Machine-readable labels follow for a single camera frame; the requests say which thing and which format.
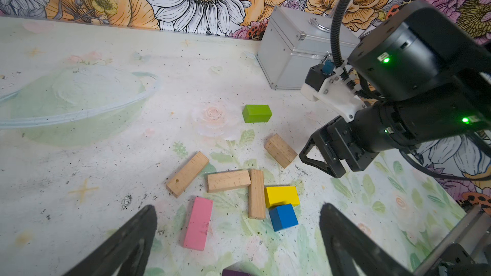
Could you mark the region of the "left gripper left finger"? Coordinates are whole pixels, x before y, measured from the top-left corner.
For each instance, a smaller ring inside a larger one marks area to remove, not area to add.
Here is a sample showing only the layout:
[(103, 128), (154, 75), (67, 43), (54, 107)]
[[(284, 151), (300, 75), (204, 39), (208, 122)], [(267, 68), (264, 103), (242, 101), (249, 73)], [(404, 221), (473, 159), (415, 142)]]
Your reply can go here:
[(156, 231), (156, 210), (149, 204), (65, 274), (143, 275)]

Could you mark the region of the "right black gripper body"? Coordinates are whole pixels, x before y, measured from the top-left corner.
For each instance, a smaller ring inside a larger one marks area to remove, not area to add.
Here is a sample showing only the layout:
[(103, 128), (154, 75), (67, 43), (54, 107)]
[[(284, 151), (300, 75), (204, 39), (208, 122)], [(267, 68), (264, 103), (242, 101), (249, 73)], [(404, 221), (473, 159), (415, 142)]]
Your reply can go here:
[(363, 148), (343, 117), (338, 116), (314, 132), (299, 153), (300, 160), (333, 178), (347, 172), (341, 163), (346, 161), (351, 171), (364, 171), (378, 156)]

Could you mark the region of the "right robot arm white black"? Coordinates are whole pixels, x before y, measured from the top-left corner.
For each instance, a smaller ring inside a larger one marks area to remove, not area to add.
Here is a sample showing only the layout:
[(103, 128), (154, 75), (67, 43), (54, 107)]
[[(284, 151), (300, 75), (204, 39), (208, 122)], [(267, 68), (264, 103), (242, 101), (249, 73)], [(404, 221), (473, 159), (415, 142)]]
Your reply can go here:
[(412, 165), (419, 146), (490, 128), (490, 51), (434, 6), (405, 5), (365, 36), (347, 59), (309, 69), (302, 94), (334, 109), (300, 160), (341, 178), (396, 149)]

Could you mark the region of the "green wood block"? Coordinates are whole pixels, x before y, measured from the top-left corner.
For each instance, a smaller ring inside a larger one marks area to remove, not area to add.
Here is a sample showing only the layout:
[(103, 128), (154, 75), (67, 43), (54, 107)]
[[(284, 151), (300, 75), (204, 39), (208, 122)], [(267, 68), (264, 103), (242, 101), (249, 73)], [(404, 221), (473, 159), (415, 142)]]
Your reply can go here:
[(272, 111), (268, 105), (246, 105), (242, 115), (245, 123), (267, 123)]

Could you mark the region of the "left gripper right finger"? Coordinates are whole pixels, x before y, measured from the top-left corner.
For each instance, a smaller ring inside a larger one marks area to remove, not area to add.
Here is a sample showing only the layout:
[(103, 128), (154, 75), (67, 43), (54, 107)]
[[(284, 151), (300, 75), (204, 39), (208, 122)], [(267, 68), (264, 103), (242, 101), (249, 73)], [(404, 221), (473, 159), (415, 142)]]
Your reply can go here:
[(320, 211), (320, 232), (333, 275), (411, 275), (334, 205)]

